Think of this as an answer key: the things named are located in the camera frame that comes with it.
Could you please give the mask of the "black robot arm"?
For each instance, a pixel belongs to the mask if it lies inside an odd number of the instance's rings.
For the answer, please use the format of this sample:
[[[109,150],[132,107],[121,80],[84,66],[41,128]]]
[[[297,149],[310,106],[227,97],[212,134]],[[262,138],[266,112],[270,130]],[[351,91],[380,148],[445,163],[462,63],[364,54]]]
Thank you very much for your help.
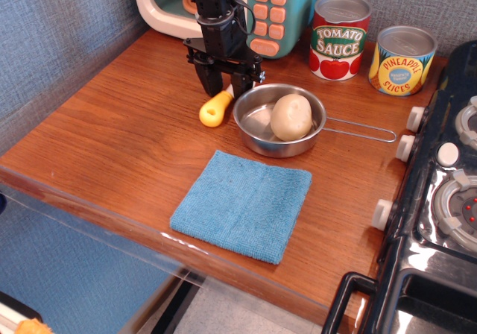
[[[192,1],[198,9],[195,18],[202,37],[187,38],[183,44],[205,92],[210,96],[221,92],[224,73],[231,77],[235,96],[252,89],[255,82],[263,82],[262,56],[247,45],[248,5],[242,0]]]

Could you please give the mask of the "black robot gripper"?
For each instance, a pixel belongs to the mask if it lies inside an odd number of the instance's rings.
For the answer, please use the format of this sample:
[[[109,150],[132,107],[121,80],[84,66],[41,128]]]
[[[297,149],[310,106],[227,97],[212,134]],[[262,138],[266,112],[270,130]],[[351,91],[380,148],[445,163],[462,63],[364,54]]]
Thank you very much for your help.
[[[224,73],[230,75],[233,97],[239,98],[265,79],[262,57],[247,45],[248,29],[243,9],[230,9],[218,18],[196,16],[202,36],[187,38],[187,60],[206,94],[215,96],[223,89]]]

